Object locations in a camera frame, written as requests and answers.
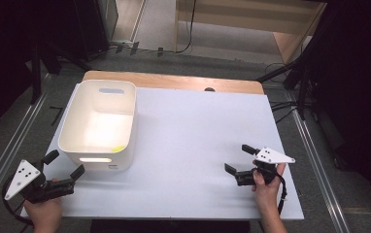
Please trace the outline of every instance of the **black strap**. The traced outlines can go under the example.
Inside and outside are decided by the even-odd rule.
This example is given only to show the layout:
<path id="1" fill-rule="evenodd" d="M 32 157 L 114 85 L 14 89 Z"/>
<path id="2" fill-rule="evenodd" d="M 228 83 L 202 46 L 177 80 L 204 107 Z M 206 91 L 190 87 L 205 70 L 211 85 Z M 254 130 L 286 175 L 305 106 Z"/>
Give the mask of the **black strap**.
<path id="1" fill-rule="evenodd" d="M 285 181 L 285 179 L 282 176 L 280 176 L 280 174 L 276 173 L 276 176 L 278 178 L 280 178 L 280 181 L 283 184 L 282 197 L 280 199 L 280 203 L 279 203 L 279 207 L 278 207 L 279 214 L 281 214 L 282 213 L 282 210 L 283 210 L 283 205 L 285 204 L 285 200 L 286 200 L 286 196 L 287 196 L 286 181 Z"/>

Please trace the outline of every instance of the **human hand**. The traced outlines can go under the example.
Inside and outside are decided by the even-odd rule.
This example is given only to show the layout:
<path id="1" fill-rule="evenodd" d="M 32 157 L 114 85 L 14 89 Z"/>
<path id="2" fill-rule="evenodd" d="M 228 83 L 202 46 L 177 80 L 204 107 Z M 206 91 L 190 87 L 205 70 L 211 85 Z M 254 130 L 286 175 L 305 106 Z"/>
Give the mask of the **human hand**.
<path id="1" fill-rule="evenodd" d="M 62 217 L 61 198 L 58 197 L 36 204 L 25 200 L 24 208 L 34 223 L 35 233 L 53 233 L 58 231 Z"/>
<path id="2" fill-rule="evenodd" d="M 278 164 L 277 173 L 282 176 L 285 168 L 285 163 Z M 252 191 L 255 192 L 255 202 L 260 213 L 262 214 L 270 209 L 277 210 L 277 193 L 280 187 L 280 179 L 275 177 L 272 182 L 265 184 L 263 176 L 257 171 L 253 172 L 253 178 L 256 185 L 252 187 Z"/>

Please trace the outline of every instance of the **yellow sticker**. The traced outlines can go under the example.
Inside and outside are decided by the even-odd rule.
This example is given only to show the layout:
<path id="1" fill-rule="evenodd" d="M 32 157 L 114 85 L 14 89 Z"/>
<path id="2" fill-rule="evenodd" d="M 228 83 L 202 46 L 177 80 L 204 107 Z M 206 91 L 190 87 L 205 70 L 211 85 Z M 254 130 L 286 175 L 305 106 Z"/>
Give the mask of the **yellow sticker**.
<path id="1" fill-rule="evenodd" d="M 111 152 L 120 152 L 125 149 L 125 146 L 117 146 L 111 150 Z"/>

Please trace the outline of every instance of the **gray floor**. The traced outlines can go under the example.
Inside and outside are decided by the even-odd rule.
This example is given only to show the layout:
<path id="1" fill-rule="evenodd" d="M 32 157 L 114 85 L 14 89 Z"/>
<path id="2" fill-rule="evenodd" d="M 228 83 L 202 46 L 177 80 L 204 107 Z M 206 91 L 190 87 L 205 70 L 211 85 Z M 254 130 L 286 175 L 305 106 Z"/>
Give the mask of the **gray floor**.
<path id="1" fill-rule="evenodd" d="M 151 2 L 152 0 L 148 1 L 146 9 L 151 8 Z M 152 13 L 145 11 L 144 18 L 147 16 L 147 13 L 149 13 L 150 16 L 153 15 Z M 150 26 L 148 28 L 152 31 L 156 30 Z M 220 32 L 220 28 L 213 30 L 217 31 L 216 33 L 224 33 Z M 218 48 L 223 48 L 223 45 L 225 45 L 224 41 L 220 39 L 224 36 L 211 39 L 210 43 L 208 43 L 205 41 L 206 39 L 203 39 L 209 36 L 209 34 L 207 34 L 201 37 L 196 35 L 195 38 L 200 39 L 193 40 L 196 44 L 193 46 L 192 52 L 197 53 L 167 53 L 162 57 L 157 57 L 154 52 L 147 51 L 137 51 L 137 54 L 135 55 L 130 55 L 129 50 L 124 50 L 121 53 L 110 51 L 99 56 L 88 64 L 96 70 L 104 71 L 132 71 L 212 77 L 219 79 L 254 80 L 264 74 L 268 64 L 281 62 L 281 59 L 276 55 L 278 54 L 278 51 L 275 43 L 273 44 L 273 41 L 270 42 L 270 38 L 272 38 L 270 33 L 252 31 L 233 33 L 233 35 L 246 35 L 246 33 L 253 33 L 253 41 L 264 41 L 264 38 L 269 38 L 265 40 L 267 43 L 255 49 L 258 52 L 261 51 L 261 55 L 253 52 L 253 54 L 251 54 L 253 58 L 248 59 L 246 56 L 247 53 L 239 52 L 239 50 L 244 51 L 244 49 L 236 49 L 236 47 L 238 47 L 237 45 L 234 45 L 229 49 L 233 50 L 233 52 L 228 52 L 223 49 L 218 50 Z M 158 40 L 155 34 L 152 34 L 151 32 L 148 33 L 145 28 L 142 28 L 141 26 L 137 34 L 137 39 L 141 42 L 140 45 L 144 46 L 144 49 L 152 49 L 149 48 L 149 45 L 151 46 L 152 43 L 164 41 Z M 224 55 L 228 53 L 233 55 L 224 57 Z M 267 71 L 269 72 L 278 66 L 279 65 L 273 65 L 267 68 Z M 48 90 L 47 99 L 26 134 L 26 137 L 23 139 L 21 147 L 18 149 L 17 155 L 14 158 L 10 169 L 4 176 L 5 178 L 17 167 L 20 159 L 25 158 L 32 161 L 41 158 L 41 156 L 44 155 L 56 127 L 56 124 L 51 124 L 57 115 L 57 110 L 51 109 L 50 106 L 64 107 L 75 84 L 81 81 L 83 75 L 84 72 L 73 64 L 64 63 L 60 75 L 58 77 L 52 76 L 51 88 Z M 263 85 L 265 93 L 268 95 L 270 101 L 287 100 L 287 92 L 280 84 L 284 78 L 285 76 L 281 75 L 274 79 L 276 83 L 267 82 Z M 30 90 L 27 90 L 17 99 L 11 109 L 0 118 L 0 157 L 1 154 L 3 154 L 6 145 L 10 142 L 11 137 L 15 133 L 17 126 L 20 124 L 22 117 L 29 108 L 28 101 L 30 100 L 30 96 L 31 92 Z M 287 111 L 288 109 L 277 111 L 275 113 L 275 119 L 284 116 Z M 315 172 L 311 166 L 310 158 L 305 150 L 304 142 L 295 123 L 294 115 L 295 112 L 279 122 L 277 126 L 286 153 L 296 158 L 295 165 L 290 166 L 290 169 L 305 219 L 299 221 L 287 221 L 287 229 L 290 232 L 336 232 L 335 224 L 333 223 L 327 209 L 326 201 L 324 200 L 320 190 L 318 179 L 316 178 Z M 315 147 L 319 152 L 319 159 L 326 175 L 328 176 L 328 180 L 333 187 L 335 196 L 342 207 L 343 213 L 350 227 L 350 232 L 371 232 L 370 184 L 367 180 L 362 178 L 361 175 L 355 172 L 342 172 L 335 168 L 332 160 L 333 154 L 328 147 L 319 126 L 313 121 L 309 112 L 306 112 L 305 116 L 306 124 L 313 137 Z M 16 222 L 7 213 L 0 198 L 0 232 L 19 232 L 22 226 L 21 223 Z M 64 218 L 60 232 L 89 232 L 89 226 L 90 219 Z M 256 220 L 252 221 L 252 232 L 261 232 Z"/>

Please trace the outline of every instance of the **wrist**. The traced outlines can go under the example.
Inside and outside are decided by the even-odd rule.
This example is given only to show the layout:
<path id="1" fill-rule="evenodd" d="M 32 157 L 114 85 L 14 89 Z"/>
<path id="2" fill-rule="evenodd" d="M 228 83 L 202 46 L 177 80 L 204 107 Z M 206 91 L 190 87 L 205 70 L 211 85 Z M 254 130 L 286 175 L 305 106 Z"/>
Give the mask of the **wrist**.
<path id="1" fill-rule="evenodd" d="M 55 233 L 58 232 L 58 227 L 52 226 L 35 226 L 34 233 Z"/>

